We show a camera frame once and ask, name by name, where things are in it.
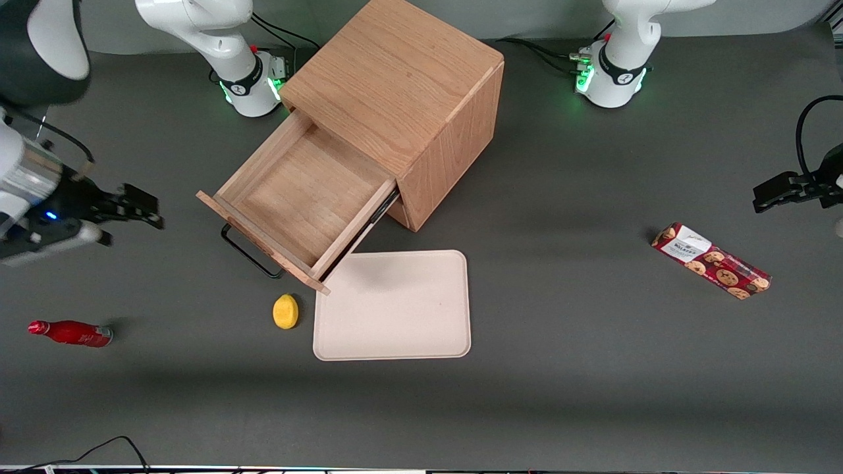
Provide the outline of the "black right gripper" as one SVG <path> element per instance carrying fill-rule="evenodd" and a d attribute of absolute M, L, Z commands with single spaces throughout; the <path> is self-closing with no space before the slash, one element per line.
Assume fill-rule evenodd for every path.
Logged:
<path fill-rule="evenodd" d="M 72 236 L 82 220 L 93 223 L 139 221 L 165 228 L 157 212 L 159 199 L 133 185 L 121 185 L 115 193 L 102 191 L 93 180 L 73 180 L 63 175 L 54 192 L 25 213 L 27 229 L 47 239 Z"/>

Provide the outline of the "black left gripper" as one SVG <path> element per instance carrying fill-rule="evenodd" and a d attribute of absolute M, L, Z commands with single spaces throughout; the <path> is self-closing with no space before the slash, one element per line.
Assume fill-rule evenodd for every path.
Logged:
<path fill-rule="evenodd" d="M 819 200 L 822 208 L 842 203 L 842 144 L 828 150 L 815 171 L 809 171 L 803 148 L 799 147 L 799 166 L 806 182 L 804 186 L 800 184 L 801 175 L 796 172 L 782 172 L 756 186 L 753 192 L 755 213 L 788 203 L 802 190 L 804 201 Z"/>

